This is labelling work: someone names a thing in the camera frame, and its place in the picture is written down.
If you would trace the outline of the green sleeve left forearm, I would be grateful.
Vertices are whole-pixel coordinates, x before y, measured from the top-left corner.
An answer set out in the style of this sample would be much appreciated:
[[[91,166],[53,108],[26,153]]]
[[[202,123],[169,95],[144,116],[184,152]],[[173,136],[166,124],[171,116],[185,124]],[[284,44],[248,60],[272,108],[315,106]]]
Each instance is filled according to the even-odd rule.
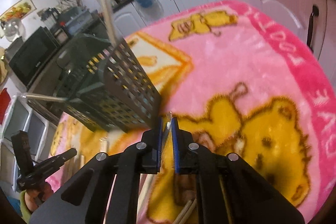
[[[24,190],[24,191],[20,192],[20,195],[19,195],[20,210],[21,210],[21,214],[22,214],[22,219],[25,221],[25,223],[29,223],[32,212],[29,210],[29,208],[26,205],[25,193],[26,193],[26,191]]]

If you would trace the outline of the person's left hand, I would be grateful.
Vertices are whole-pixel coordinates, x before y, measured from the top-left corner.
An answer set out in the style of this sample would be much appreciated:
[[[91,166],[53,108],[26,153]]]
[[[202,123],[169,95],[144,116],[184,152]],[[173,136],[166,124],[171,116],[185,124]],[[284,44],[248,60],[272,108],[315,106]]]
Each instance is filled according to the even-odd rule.
[[[53,195],[54,191],[48,182],[41,184],[39,189],[28,189],[25,192],[25,204],[30,212],[39,207],[37,201],[45,202]]]

